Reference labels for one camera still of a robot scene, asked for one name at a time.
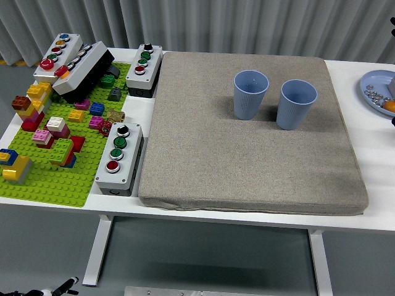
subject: white curtain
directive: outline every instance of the white curtain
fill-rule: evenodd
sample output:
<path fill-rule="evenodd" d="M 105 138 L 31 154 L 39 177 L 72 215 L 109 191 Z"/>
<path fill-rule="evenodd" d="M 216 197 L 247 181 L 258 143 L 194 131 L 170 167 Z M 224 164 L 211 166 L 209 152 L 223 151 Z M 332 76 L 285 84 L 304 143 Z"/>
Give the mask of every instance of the white curtain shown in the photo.
<path fill-rule="evenodd" d="M 1 0 L 0 55 L 42 59 L 59 33 L 169 51 L 395 62 L 394 0 Z"/>

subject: plate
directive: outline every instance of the plate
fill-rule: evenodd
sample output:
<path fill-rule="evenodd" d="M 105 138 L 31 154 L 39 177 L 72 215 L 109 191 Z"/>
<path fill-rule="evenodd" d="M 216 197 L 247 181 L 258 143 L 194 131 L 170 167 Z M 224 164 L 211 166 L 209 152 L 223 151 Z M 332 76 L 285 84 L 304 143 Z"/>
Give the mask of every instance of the plate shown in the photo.
<path fill-rule="evenodd" d="M 388 90 L 388 85 L 391 80 L 395 77 L 395 72 L 386 71 L 386 70 L 376 70 L 366 73 L 360 79 L 360 90 L 364 99 L 377 111 L 387 114 L 389 116 L 395 117 L 395 112 L 391 112 L 381 108 L 379 105 L 376 105 L 372 102 L 372 98 L 366 95 L 364 92 L 367 90 L 368 85 L 373 85 L 373 89 L 371 91 L 376 91 L 377 94 L 382 94 L 383 98 L 388 97 L 393 99 L 390 91 Z"/>

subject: table leg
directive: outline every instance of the table leg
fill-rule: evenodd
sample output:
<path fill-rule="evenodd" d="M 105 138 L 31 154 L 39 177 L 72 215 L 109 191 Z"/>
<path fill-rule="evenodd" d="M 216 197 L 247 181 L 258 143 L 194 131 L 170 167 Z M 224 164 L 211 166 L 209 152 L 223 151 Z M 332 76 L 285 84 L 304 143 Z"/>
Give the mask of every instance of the table leg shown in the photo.
<path fill-rule="evenodd" d="M 100 222 L 96 237 L 94 238 L 88 266 L 86 267 L 82 284 L 96 287 L 104 255 L 106 254 L 107 241 L 111 232 L 113 216 L 99 215 Z"/>
<path fill-rule="evenodd" d="M 313 256 L 315 280 L 319 296 L 333 296 L 328 263 L 321 230 L 309 230 L 310 247 Z"/>

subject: plastic cup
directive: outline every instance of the plastic cup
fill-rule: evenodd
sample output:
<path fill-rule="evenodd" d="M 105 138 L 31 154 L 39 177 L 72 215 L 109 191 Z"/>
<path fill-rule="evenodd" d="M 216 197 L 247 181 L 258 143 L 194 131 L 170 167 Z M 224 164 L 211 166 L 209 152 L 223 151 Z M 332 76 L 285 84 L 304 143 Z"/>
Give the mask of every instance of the plastic cup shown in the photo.
<path fill-rule="evenodd" d="M 260 103 L 269 87 L 269 80 L 261 72 L 244 70 L 234 79 L 234 112 L 242 120 L 252 119 L 259 110 Z"/>
<path fill-rule="evenodd" d="M 318 99 L 316 88 L 304 80 L 288 80 L 281 87 L 277 110 L 277 125 L 283 130 L 295 130 Z"/>

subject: gray floor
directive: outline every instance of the gray floor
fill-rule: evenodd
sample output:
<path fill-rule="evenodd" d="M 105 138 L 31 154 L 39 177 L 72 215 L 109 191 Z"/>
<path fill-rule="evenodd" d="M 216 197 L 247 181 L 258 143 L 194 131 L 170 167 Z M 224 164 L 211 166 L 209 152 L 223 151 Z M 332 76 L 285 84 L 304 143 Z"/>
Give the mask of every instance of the gray floor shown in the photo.
<path fill-rule="evenodd" d="M 9 104 L 33 82 L 32 68 L 0 66 L 0 135 Z M 99 217 L 0 206 L 0 291 L 55 288 L 83 277 Z M 324 232 L 335 295 L 394 295 L 395 236 Z M 116 218 L 97 288 L 126 286 L 315 295 L 307 233 L 225 224 Z"/>

